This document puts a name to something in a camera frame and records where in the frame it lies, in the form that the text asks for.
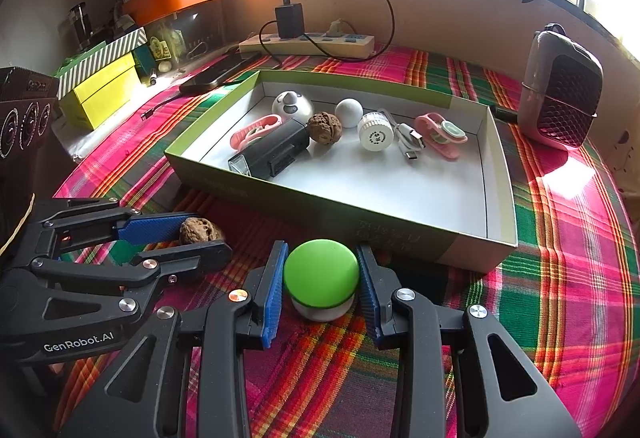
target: table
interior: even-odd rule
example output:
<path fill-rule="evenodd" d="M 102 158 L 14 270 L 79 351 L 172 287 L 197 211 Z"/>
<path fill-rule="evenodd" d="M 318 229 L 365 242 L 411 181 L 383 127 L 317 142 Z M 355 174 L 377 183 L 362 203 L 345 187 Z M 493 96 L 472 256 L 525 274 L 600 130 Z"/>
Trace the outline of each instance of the table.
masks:
<path fill-rule="evenodd" d="M 272 68 L 265 57 L 256 64 Z M 517 108 L 520 85 L 479 66 L 407 48 L 391 48 L 365 63 L 288 57 L 287 70 L 344 73 L 455 94 Z M 117 196 L 147 212 L 196 209 L 219 224 L 234 249 L 229 266 L 199 285 L 167 290 L 162 304 L 180 310 L 209 304 L 242 284 L 266 261 L 271 244 L 291 246 L 313 232 L 181 187 L 164 149 L 221 94 L 175 101 L 148 121 L 133 115 L 73 172 L 58 196 Z M 172 93 L 159 94 L 145 106 Z M 520 246 L 492 273 L 425 265 L 381 256 L 435 303 L 454 308 L 481 303 L 523 347 L 558 393 L 585 438 L 596 436 L 638 371 L 640 281 L 628 218 L 609 171 L 588 143 L 568 158 L 499 123 L 510 168 Z M 140 247 L 100 245 L 76 261 L 121 263 Z M 188 436 L 194 436 L 194 352 Z M 108 362 L 94 357 L 70 368 L 55 427 Z M 259 437 L 389 436 L 398 354 L 379 352 L 365 336 L 358 309 L 327 324 L 307 324 L 290 301 L 267 352 L 246 352 L 246 391 L 252 433 Z M 448 437 L 455 436 L 450 360 L 445 357 Z"/>

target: box lid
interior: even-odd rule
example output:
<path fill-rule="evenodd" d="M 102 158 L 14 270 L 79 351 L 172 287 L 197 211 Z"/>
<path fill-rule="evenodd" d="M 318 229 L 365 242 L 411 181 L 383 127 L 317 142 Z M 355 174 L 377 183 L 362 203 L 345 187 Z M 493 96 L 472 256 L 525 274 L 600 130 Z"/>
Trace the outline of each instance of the box lid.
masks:
<path fill-rule="evenodd" d="M 125 73 L 134 65 L 135 62 L 133 55 L 129 52 L 119 59 L 116 59 L 111 64 L 108 64 L 99 72 L 96 72 L 90 78 L 82 81 L 74 88 L 73 93 L 76 94 L 78 101 L 82 103 L 95 94 L 95 92 L 100 88 L 113 81 L 119 75 Z"/>
<path fill-rule="evenodd" d="M 78 57 L 70 63 L 59 77 L 58 99 L 61 100 L 65 94 L 77 87 L 108 64 L 119 57 L 131 52 L 135 47 L 146 43 L 146 32 L 144 28 L 138 28 L 125 34 L 98 50 L 90 50 L 86 56 Z"/>

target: wall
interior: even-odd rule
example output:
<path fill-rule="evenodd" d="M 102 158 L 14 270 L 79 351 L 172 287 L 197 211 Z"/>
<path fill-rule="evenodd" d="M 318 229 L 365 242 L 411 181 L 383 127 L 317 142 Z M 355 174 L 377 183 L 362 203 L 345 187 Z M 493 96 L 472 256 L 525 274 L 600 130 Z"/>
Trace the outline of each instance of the wall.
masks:
<path fill-rule="evenodd" d="M 114 0 L 4 0 L 0 5 L 0 67 L 52 73 L 77 46 L 69 9 L 86 2 L 94 27 L 109 17 Z"/>
<path fill-rule="evenodd" d="M 304 5 L 308 31 L 326 30 L 344 18 L 361 33 L 384 42 L 389 14 L 384 0 L 292 0 Z M 577 43 L 592 51 L 604 69 L 598 118 L 590 136 L 607 155 L 631 122 L 639 102 L 640 70 L 592 28 L 547 0 L 391 0 L 396 13 L 394 44 L 476 62 L 522 79 L 535 30 L 562 24 Z M 225 0 L 229 39 L 244 40 L 274 18 L 282 0 Z"/>

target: power adapter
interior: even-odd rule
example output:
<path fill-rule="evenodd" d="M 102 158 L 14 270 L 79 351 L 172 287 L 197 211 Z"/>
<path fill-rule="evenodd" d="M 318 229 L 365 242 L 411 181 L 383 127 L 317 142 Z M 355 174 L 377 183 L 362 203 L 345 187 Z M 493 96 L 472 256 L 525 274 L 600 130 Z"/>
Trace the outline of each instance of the power adapter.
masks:
<path fill-rule="evenodd" d="M 302 4 L 292 4 L 291 0 L 282 0 L 282 3 L 275 9 L 278 36 L 281 40 L 299 38 L 305 33 Z"/>

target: portable heater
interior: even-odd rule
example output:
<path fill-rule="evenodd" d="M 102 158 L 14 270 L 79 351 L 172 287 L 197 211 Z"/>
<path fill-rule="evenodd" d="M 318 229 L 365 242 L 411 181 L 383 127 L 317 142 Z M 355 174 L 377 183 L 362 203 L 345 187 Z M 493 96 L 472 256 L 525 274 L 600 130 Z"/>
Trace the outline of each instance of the portable heater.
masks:
<path fill-rule="evenodd" d="M 602 92 L 602 66 L 558 24 L 537 32 L 522 83 L 518 126 L 529 138 L 572 151 L 587 138 Z"/>

